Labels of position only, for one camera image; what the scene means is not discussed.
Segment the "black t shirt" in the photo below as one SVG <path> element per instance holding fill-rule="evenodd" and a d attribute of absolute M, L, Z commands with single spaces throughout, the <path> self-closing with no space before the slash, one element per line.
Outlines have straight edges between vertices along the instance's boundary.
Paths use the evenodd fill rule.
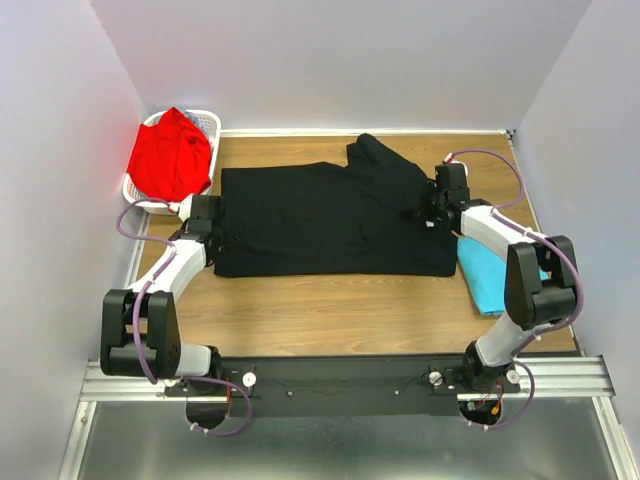
<path fill-rule="evenodd" d="M 369 134 L 346 157 L 223 169 L 227 243 L 215 274 L 453 276 L 457 238 L 427 215 L 424 171 Z"/>

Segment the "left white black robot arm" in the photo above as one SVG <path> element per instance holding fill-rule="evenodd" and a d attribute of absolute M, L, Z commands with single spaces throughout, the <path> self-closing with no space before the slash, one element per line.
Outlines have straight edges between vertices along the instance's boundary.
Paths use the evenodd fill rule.
<path fill-rule="evenodd" d="M 107 376 L 160 380 L 187 379 L 201 395 L 214 393 L 222 381 L 221 356 L 212 346 L 185 343 L 180 338 L 176 303 L 197 274 L 224 253 L 224 200 L 195 195 L 178 207 L 180 228 L 165 239 L 133 235 L 159 242 L 165 251 L 151 269 L 124 289 L 109 290 L 102 303 L 99 363 Z"/>

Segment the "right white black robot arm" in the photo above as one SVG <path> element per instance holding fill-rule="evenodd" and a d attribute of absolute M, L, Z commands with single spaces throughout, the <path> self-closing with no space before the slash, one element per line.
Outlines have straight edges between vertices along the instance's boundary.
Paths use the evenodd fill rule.
<path fill-rule="evenodd" d="M 425 200 L 427 219 L 452 234 L 488 248 L 506 263 L 504 312 L 466 348 L 455 379 L 465 389 L 489 389 L 518 354 L 548 331 L 575 320 L 583 305 L 574 247 L 565 236 L 548 237 L 473 199 L 462 164 L 435 167 Z"/>

